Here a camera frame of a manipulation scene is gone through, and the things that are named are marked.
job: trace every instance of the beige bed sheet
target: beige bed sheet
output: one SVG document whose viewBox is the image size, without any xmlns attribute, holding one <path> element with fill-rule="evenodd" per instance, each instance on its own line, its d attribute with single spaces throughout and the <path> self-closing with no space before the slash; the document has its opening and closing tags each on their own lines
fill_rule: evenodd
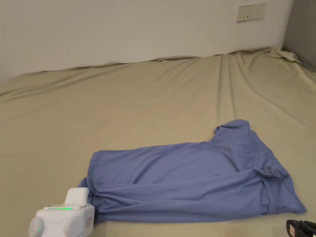
<svg viewBox="0 0 316 237">
<path fill-rule="evenodd" d="M 1 85 L 0 236 L 27 236 L 36 211 L 64 201 L 95 151 L 209 140 L 234 119 L 248 120 L 289 171 L 306 214 L 107 222 L 92 236 L 280 237 L 287 219 L 316 222 L 316 75 L 270 50 L 41 72 Z"/>
</svg>

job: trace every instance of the white robot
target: white robot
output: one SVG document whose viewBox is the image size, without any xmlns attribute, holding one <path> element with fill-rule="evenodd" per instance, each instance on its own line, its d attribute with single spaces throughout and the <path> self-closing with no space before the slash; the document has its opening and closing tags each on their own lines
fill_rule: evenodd
<svg viewBox="0 0 316 237">
<path fill-rule="evenodd" d="M 71 188 L 64 204 L 44 207 L 29 228 L 30 237 L 87 237 L 92 233 L 94 206 L 88 204 L 89 189 Z"/>
</svg>

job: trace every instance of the wall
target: wall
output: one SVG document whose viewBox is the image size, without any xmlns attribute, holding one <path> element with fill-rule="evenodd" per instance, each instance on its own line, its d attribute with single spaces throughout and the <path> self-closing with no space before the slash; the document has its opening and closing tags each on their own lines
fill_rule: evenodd
<svg viewBox="0 0 316 237">
<path fill-rule="evenodd" d="M 266 2 L 263 20 L 236 23 Z M 20 73 L 281 46 L 293 0 L 0 0 L 0 81 Z"/>
<path fill-rule="evenodd" d="M 294 1 L 283 47 L 295 53 L 306 67 L 316 72 L 315 9 L 315 0 Z"/>
</svg>

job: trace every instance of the electrical outlet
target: electrical outlet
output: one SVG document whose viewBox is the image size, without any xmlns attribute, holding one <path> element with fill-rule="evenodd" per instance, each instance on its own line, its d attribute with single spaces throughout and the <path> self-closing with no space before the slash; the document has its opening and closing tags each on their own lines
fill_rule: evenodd
<svg viewBox="0 0 316 237">
<path fill-rule="evenodd" d="M 238 8 L 237 22 L 262 19 L 266 8 L 266 3 L 241 6 Z"/>
<path fill-rule="evenodd" d="M 266 3 L 252 5 L 251 19 L 262 19 L 264 17 L 266 8 Z"/>
<path fill-rule="evenodd" d="M 242 6 L 238 9 L 237 22 L 250 21 L 252 13 L 252 5 Z"/>
</svg>

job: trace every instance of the green led light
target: green led light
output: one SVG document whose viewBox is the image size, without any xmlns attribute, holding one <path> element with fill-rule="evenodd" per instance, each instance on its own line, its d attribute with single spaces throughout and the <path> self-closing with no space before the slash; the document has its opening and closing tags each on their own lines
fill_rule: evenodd
<svg viewBox="0 0 316 237">
<path fill-rule="evenodd" d="M 50 207 L 49 209 L 53 210 L 71 210 L 73 207 Z"/>
</svg>

